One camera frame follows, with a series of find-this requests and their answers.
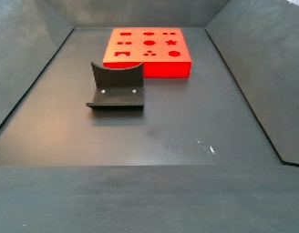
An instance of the black object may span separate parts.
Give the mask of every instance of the black object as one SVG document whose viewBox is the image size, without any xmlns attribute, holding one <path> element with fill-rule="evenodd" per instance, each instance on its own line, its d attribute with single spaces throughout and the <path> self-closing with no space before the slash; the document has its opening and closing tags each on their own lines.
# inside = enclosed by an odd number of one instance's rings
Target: black object
<svg viewBox="0 0 299 233">
<path fill-rule="evenodd" d="M 91 63 L 96 93 L 91 108 L 143 107 L 143 64 L 126 69 L 108 69 Z"/>
</svg>

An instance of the white speck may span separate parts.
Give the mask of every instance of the white speck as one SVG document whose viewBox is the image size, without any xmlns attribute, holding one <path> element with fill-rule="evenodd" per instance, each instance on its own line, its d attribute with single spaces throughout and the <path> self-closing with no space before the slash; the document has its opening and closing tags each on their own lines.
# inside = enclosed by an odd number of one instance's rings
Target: white speck
<svg viewBox="0 0 299 233">
<path fill-rule="evenodd" d="M 215 154 L 213 147 L 211 147 L 211 153 Z"/>
</svg>

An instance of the star-shaped hole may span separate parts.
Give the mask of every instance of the star-shaped hole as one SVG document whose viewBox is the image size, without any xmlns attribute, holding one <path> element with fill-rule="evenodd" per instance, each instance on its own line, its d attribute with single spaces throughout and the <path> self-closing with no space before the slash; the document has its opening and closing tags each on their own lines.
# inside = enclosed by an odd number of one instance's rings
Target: star-shaped hole
<svg viewBox="0 0 299 233">
<path fill-rule="evenodd" d="M 177 46 L 177 41 L 175 40 L 169 40 L 167 42 L 169 46 Z"/>
</svg>

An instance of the circle-shaped hole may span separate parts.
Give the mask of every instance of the circle-shaped hole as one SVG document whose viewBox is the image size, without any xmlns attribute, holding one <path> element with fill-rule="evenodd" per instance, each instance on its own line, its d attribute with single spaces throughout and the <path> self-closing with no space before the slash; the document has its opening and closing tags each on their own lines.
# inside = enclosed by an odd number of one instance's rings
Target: circle-shaped hole
<svg viewBox="0 0 299 233">
<path fill-rule="evenodd" d="M 154 40 L 146 40 L 143 42 L 147 46 L 153 46 L 157 42 Z"/>
<path fill-rule="evenodd" d="M 181 52 L 178 51 L 170 51 L 170 56 L 179 56 L 181 55 Z"/>
</svg>

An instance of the red shape sorter box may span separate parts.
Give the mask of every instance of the red shape sorter box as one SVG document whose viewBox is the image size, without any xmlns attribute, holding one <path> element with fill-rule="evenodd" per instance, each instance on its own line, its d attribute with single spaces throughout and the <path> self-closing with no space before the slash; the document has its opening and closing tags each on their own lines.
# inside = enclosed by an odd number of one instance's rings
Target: red shape sorter box
<svg viewBox="0 0 299 233">
<path fill-rule="evenodd" d="M 190 77 L 193 60 L 181 28 L 114 29 L 103 65 L 127 68 L 142 62 L 144 77 Z"/>
</svg>

